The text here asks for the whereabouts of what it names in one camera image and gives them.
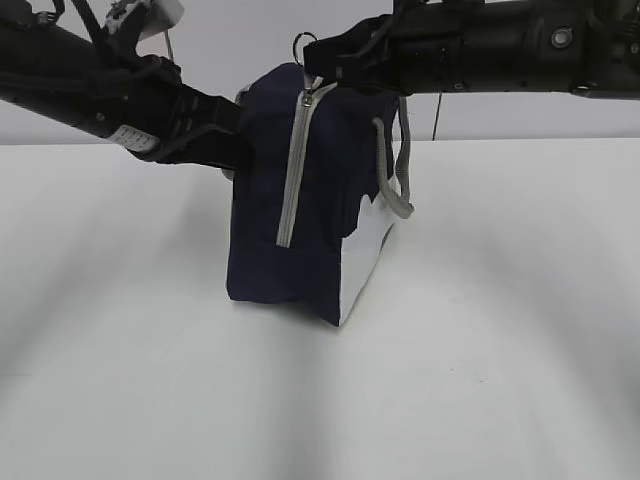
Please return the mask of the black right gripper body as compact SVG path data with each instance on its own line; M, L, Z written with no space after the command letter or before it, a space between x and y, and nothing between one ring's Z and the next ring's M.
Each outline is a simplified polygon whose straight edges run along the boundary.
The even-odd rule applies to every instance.
M411 95L394 45L394 35L409 18L408 13L371 17L341 35L311 42L303 49L304 71L342 87Z

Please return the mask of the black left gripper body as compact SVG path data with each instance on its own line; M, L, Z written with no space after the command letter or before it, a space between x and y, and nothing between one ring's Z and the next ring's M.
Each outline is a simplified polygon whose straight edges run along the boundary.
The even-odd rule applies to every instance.
M124 148L163 165L195 164L235 171L252 154L239 133L241 107L183 83L164 57L138 57L124 95Z

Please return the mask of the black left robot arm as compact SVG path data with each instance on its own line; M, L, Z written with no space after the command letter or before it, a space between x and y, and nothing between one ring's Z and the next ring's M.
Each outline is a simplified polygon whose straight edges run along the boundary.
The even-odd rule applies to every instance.
M74 2L89 37L28 1L1 4L3 101L119 145L141 161L236 171L253 149L239 134L241 108L182 81L171 59L141 56L138 43L166 34L184 15L179 1L114 1L98 22Z

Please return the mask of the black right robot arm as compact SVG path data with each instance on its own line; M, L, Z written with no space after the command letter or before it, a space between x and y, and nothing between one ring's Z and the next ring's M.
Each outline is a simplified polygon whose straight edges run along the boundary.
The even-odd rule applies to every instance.
M639 97L636 1L397 1L303 50L329 82L404 96L554 92Z

